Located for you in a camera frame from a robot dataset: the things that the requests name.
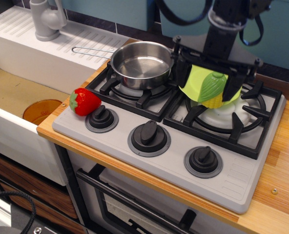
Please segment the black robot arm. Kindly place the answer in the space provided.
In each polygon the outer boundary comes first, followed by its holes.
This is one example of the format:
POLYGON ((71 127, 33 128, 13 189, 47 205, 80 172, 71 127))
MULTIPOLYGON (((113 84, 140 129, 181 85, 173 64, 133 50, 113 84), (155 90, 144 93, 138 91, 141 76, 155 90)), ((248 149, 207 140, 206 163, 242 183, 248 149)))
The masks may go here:
POLYGON ((183 88, 193 65, 228 75, 223 100, 230 100, 244 83, 254 80, 262 66, 260 58, 243 49, 235 40, 242 37, 248 20, 264 28, 260 14, 270 9, 269 0, 207 0, 203 13, 210 22, 208 32, 199 36, 175 36, 173 58, 176 81, 183 88))

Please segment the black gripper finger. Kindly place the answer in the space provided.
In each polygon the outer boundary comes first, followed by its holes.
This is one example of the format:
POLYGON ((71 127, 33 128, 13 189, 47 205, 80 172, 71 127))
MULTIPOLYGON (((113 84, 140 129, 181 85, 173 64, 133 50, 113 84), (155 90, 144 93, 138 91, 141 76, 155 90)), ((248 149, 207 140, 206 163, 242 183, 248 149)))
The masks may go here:
POLYGON ((230 101, 247 79, 247 72, 231 72, 223 90, 223 102, 230 101))
POLYGON ((191 68, 189 57, 174 53, 174 77, 179 87, 185 87, 191 68))

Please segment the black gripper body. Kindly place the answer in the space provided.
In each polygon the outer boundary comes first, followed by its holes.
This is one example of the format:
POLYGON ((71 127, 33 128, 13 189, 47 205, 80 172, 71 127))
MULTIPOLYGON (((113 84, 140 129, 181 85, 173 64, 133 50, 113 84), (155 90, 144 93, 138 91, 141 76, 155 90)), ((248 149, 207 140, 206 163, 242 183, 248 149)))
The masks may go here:
POLYGON ((247 77, 253 76, 263 61, 238 44, 236 37, 236 32, 214 26, 203 35, 176 35, 172 56, 185 55, 191 59, 191 65, 226 75, 242 71, 247 72, 247 77))

